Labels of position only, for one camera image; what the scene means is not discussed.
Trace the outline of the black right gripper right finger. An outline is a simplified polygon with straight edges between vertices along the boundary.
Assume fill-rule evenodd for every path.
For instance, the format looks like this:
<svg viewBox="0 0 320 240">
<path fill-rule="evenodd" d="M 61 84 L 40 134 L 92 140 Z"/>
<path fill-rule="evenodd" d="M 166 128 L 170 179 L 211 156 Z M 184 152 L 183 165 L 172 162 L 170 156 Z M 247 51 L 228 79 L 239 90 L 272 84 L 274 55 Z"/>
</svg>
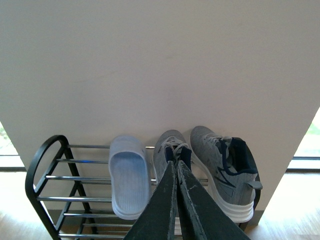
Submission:
<svg viewBox="0 0 320 240">
<path fill-rule="evenodd" d="M 183 161 L 177 165 L 177 206 L 184 240 L 248 240 Z"/>
</svg>

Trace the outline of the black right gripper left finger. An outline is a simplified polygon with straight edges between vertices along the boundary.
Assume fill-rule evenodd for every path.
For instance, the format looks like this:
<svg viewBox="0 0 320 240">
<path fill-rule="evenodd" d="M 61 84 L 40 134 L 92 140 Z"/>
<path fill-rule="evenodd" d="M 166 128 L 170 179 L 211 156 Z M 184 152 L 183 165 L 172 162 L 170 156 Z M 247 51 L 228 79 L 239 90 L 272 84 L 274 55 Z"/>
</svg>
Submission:
<svg viewBox="0 0 320 240">
<path fill-rule="evenodd" d="M 177 177 L 174 163 L 165 172 L 146 208 L 125 235 L 125 240 L 173 240 L 177 213 Z"/>
</svg>

